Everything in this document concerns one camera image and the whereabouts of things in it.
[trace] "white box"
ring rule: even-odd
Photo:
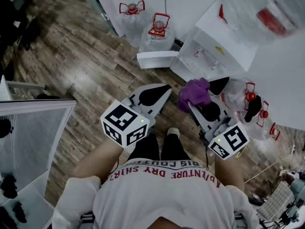
[[[198,32],[193,39],[229,71],[248,71],[258,45],[243,41],[219,17],[221,1],[217,0],[196,23]]]
[[[104,133],[126,148],[147,136],[150,120],[115,100],[102,114]]]
[[[175,51],[141,52],[137,59],[141,69],[169,68],[177,55]]]

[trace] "white sleeve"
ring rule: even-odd
[[[101,180],[98,177],[70,178],[53,213],[53,229],[74,229],[81,215],[92,211]]]
[[[248,197],[240,189],[234,186],[226,186],[231,194],[234,212],[243,215],[247,222],[248,229],[256,229],[259,227],[259,219],[256,215],[255,210],[249,203]]]

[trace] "wooden floor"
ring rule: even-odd
[[[176,107],[177,95],[185,82],[168,69],[141,70],[134,60],[137,50],[114,36],[102,18],[84,0],[34,0],[27,8],[29,19],[37,17],[41,36],[29,51],[7,50],[4,65],[13,60],[15,80],[41,83],[48,93],[77,100],[53,161],[46,199],[58,201],[77,162],[105,140],[100,116],[114,99],[121,100],[137,87],[167,83],[173,93],[155,125],[159,144],[167,129],[178,127],[181,142],[191,158],[206,165],[205,148],[191,117]],[[281,128],[278,141],[251,142],[240,157],[245,181],[260,173],[278,158],[272,168],[246,183],[246,192],[269,193],[268,180],[275,183],[280,168],[303,166],[304,133]],[[295,155],[290,155],[296,144]],[[120,158],[122,165],[130,150]],[[210,169],[213,158],[209,155]]]

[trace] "purple cloth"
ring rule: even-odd
[[[210,84],[204,78],[188,81],[179,92],[178,108],[184,112],[189,112],[188,102],[193,105],[209,105],[212,101],[209,95],[209,88]]]

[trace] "plastic bottle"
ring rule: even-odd
[[[252,103],[254,103],[254,101],[251,101],[249,103],[248,110],[235,111],[234,115],[236,119],[245,125],[248,123],[257,123],[258,125],[263,125],[264,119],[268,118],[269,116],[269,112],[268,112],[269,103],[257,95],[255,100],[258,99],[259,99],[258,102],[260,102],[260,103],[256,103],[258,104],[258,106],[253,106]]]
[[[241,38],[267,44],[305,27],[305,0],[222,0],[220,16]]]
[[[230,79],[221,93],[221,101],[233,111],[248,110],[250,101],[256,98],[254,88],[253,82]]]
[[[170,16],[156,13],[153,23],[149,24],[142,33],[142,52],[168,51],[175,41],[175,33],[168,26]]]
[[[149,13],[145,11],[144,1],[129,5],[120,3],[119,12],[127,40],[132,46],[139,48],[142,32],[151,22]]]
[[[264,119],[263,125],[251,122],[244,125],[244,128],[250,138],[261,141],[267,140],[270,137],[277,140],[280,135],[280,131],[275,128],[275,123],[269,118]]]

